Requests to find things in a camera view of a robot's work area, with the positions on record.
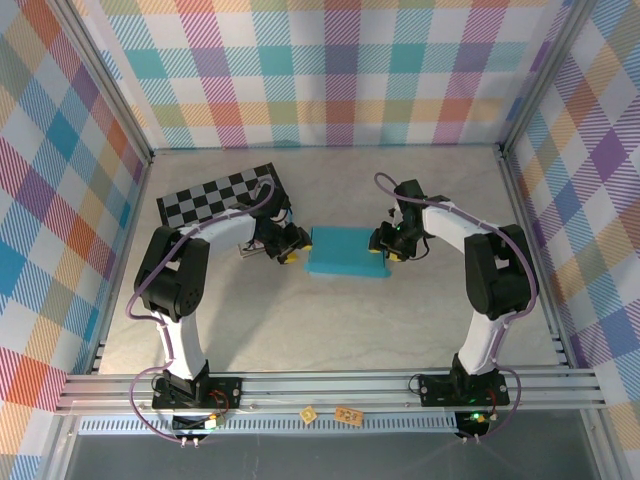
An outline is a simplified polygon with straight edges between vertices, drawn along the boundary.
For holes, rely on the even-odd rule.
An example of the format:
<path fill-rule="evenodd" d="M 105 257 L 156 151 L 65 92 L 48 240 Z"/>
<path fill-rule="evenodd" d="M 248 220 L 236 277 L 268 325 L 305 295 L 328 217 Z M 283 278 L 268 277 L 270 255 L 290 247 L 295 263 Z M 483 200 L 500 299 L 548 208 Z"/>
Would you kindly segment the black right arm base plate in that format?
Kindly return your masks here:
<path fill-rule="evenodd" d="M 505 377 L 497 370 L 483 375 L 450 372 L 419 375 L 418 393 L 423 407 L 494 407 L 510 403 Z"/>

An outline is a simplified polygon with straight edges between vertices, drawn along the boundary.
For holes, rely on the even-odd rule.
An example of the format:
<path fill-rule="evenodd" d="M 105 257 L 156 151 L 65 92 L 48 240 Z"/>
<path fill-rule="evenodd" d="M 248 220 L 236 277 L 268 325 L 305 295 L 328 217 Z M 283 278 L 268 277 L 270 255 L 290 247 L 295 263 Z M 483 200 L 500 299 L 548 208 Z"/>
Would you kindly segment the aluminium cross rail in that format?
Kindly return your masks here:
<path fill-rule="evenodd" d="M 316 372 L 220 372 L 241 379 L 242 414 L 298 413 L 312 406 L 332 413 L 344 406 L 365 413 L 421 409 L 411 370 Z M 509 397 L 520 393 L 521 410 L 583 410 L 606 406 L 595 372 L 560 367 L 519 367 L 505 374 Z M 128 374 L 72 375 L 57 402 L 57 414 L 128 414 Z"/>

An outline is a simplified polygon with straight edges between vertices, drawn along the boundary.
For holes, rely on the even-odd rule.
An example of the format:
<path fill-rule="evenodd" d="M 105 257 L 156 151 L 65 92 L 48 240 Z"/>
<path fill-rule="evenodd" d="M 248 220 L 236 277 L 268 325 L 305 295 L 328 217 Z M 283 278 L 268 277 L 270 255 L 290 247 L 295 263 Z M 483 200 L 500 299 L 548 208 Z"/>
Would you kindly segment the black electronics mount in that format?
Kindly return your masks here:
<path fill-rule="evenodd" d="M 190 435 L 208 435 L 225 423 L 223 414 L 210 414 L 208 416 L 188 417 L 175 415 L 171 420 L 171 430 Z"/>
<path fill-rule="evenodd" d="M 457 431 L 462 439 L 481 437 L 489 432 L 491 413 L 489 411 L 463 411 L 455 413 Z"/>

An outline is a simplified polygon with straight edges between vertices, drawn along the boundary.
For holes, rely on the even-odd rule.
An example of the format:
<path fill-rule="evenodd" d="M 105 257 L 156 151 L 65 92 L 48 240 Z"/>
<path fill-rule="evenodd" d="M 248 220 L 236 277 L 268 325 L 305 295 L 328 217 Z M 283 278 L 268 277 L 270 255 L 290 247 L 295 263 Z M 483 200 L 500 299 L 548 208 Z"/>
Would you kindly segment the blue and white paper box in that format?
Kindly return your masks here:
<path fill-rule="evenodd" d="M 314 226 L 312 248 L 305 264 L 314 275 L 388 278 L 385 257 L 369 251 L 373 228 Z"/>

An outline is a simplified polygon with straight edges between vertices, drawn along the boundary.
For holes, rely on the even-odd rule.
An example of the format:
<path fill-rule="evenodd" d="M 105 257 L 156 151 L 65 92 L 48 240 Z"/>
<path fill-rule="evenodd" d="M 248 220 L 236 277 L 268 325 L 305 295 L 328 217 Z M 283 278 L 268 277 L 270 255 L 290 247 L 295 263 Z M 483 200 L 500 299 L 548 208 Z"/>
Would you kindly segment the aluminium side rail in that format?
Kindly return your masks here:
<path fill-rule="evenodd" d="M 103 351 L 106 346 L 113 321 L 121 316 L 119 310 L 121 290 L 124 285 L 127 264 L 131 254 L 140 215 L 144 206 L 153 166 L 154 159 L 151 159 L 142 170 L 140 187 L 135 197 L 131 215 L 129 216 L 126 224 L 124 240 L 116 257 L 114 276 L 110 281 L 104 311 L 101 313 L 94 328 L 89 344 L 88 357 L 84 367 L 82 368 L 82 372 L 85 374 L 94 374 L 99 371 L 99 364 L 103 356 Z"/>
<path fill-rule="evenodd" d="M 508 365 L 518 365 L 522 368 L 527 362 L 532 366 L 575 368 L 575 355 L 546 277 L 546 269 L 524 197 L 517 185 L 514 168 L 500 146 L 495 147 L 494 153 L 516 222 L 524 230 L 532 266 L 538 279 L 536 305 L 529 315 L 511 323 L 510 333 L 503 342 L 500 359 L 506 360 Z"/>

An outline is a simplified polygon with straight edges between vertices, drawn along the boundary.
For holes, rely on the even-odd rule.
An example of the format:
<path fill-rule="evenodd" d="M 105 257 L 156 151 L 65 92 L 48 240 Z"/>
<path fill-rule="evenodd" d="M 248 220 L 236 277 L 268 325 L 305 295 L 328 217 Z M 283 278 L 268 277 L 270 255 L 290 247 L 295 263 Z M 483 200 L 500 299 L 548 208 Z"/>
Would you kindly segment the aluminium frame post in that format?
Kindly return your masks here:
<path fill-rule="evenodd" d="M 525 133 L 535 110 L 555 80 L 560 67 L 597 3 L 598 0 L 572 0 L 563 22 L 559 24 L 558 28 L 552 28 L 557 34 L 538 62 L 539 68 L 530 82 L 530 87 L 515 110 L 513 119 L 508 122 L 504 140 L 499 143 L 499 151 L 505 160 L 514 152 L 517 142 Z"/>
<path fill-rule="evenodd" d="M 134 149 L 143 158 L 146 165 L 152 164 L 154 158 L 153 149 L 102 58 L 73 1 L 45 1 L 64 32 L 69 36 L 72 45 L 78 51 L 82 63 L 96 83 L 99 91 L 105 97 L 105 101 L 111 108 L 115 118 L 121 123 Z"/>

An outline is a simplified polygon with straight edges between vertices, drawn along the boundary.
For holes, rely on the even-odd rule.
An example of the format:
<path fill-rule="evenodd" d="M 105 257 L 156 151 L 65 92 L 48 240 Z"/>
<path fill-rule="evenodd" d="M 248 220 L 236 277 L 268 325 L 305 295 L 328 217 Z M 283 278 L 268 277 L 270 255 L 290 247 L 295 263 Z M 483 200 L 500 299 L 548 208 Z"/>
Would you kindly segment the black and grey checkerboard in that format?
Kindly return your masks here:
<path fill-rule="evenodd" d="M 257 184 L 271 178 L 284 192 L 272 163 L 210 180 L 156 200 L 161 223 L 171 228 L 199 224 L 237 205 L 251 206 L 257 195 Z"/>

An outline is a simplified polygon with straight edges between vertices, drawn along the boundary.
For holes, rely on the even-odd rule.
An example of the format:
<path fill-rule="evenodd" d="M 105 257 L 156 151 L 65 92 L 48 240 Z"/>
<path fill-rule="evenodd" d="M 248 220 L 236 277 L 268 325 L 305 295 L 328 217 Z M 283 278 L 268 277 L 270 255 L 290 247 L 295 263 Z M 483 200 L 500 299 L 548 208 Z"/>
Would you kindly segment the orange printed tag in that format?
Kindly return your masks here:
<path fill-rule="evenodd" d="M 364 413 L 349 407 L 337 406 L 334 420 L 342 424 L 360 428 L 364 423 Z"/>

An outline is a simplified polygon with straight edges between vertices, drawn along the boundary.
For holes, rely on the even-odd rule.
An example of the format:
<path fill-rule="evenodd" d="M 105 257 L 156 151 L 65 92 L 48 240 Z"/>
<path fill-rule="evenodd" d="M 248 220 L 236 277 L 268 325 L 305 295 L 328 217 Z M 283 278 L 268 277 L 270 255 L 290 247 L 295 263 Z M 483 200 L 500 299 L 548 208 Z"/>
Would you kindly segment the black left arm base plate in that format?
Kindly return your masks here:
<path fill-rule="evenodd" d="M 239 377 L 202 377 L 185 380 L 179 377 L 156 377 L 152 382 L 154 409 L 237 409 L 241 399 Z"/>

